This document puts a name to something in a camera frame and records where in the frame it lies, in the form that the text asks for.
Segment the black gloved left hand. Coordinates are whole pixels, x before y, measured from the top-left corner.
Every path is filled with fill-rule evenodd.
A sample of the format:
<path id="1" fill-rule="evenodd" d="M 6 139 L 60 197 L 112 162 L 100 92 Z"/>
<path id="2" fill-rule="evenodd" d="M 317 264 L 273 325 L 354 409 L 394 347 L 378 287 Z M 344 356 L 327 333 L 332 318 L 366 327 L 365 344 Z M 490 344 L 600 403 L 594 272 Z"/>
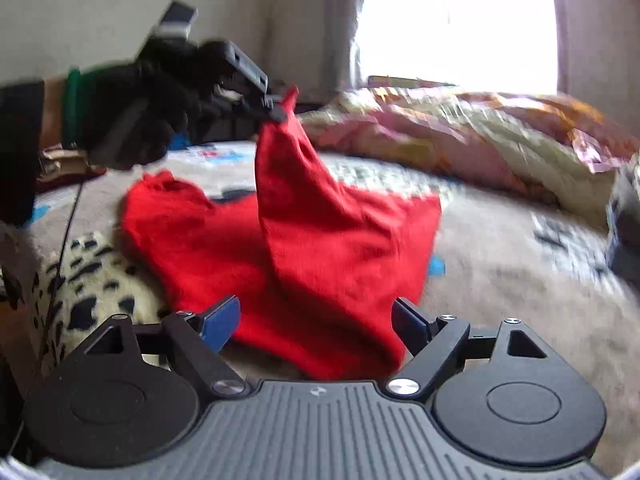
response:
<path id="1" fill-rule="evenodd" d="M 62 140 L 93 165 L 128 170 L 157 162 L 177 134 L 199 141 L 220 117 L 196 44 L 151 39 L 122 64 L 71 70 Z"/>

